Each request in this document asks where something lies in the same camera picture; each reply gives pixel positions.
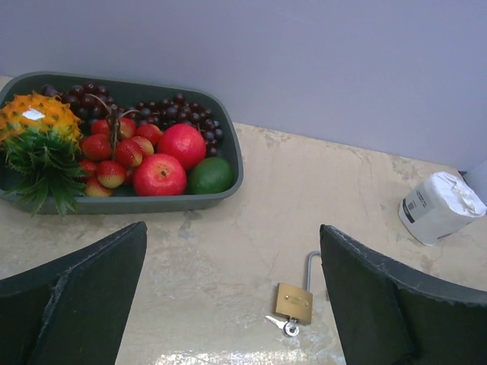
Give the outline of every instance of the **marble countertop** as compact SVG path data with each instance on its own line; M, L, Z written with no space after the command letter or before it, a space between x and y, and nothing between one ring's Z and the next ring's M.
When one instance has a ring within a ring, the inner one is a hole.
M7 78L0 78L2 87ZM0 279L145 221L148 251L117 365L345 364L313 266L313 322L295 338L264 317L279 282L302 285L321 224L428 274L487 290L486 218L423 246L398 218L400 200L451 167L236 124L245 178L205 211L30 218L0 202Z

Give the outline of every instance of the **apple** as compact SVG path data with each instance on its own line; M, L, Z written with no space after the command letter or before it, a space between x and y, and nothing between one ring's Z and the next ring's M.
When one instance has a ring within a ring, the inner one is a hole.
M139 196L180 195L186 188L186 171L175 157L152 154L137 167L132 184Z
M205 139L195 127L176 124L162 134L158 153L175 157L185 170L191 170L206 156Z

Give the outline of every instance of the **green lime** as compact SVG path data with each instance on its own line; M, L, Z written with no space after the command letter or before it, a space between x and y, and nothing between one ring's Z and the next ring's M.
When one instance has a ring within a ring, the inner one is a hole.
M206 158L189 175L189 190L193 194L216 194L228 190L234 182L230 165L220 157Z

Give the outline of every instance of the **wall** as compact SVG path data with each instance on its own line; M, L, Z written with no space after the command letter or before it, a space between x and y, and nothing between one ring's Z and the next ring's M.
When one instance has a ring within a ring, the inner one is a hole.
M235 121L468 170L487 158L485 0L2 0L0 75L207 90Z

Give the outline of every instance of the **fruit tray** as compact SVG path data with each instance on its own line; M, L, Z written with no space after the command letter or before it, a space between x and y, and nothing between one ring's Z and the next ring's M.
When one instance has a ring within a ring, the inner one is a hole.
M199 90L137 84L110 78L94 78L58 72L33 72L10 80L0 90L0 109L5 106L6 102L12 101L15 94L30 94L33 90L40 93L46 84L53 85L60 90L69 90L73 85L83 85L87 81L106 86L110 90L110 96L116 100L118 105L136 105L140 100L175 98L178 93L183 93L185 98L191 100L192 103L198 103L210 109L212 118L219 121L220 132L223 132L224 135L218 150L214 150L213 153L223 157L230 164L234 181L233 185L224 192L203 195L185 193L173 196L137 196L131 186L124 186L121 189L116 189L112 196L106 198L76 197L79 214L137 214L205 209L216 206L221 200L233 195L240 188L244 178L244 169L233 123L227 110L218 100ZM19 176L5 166L5 156L0 156L0 198L9 202L19 200L19 195L5 194L5 191L10 189L18 180ZM23 211L32 210L30 203L15 205ZM52 197L48 197L38 214L57 214Z

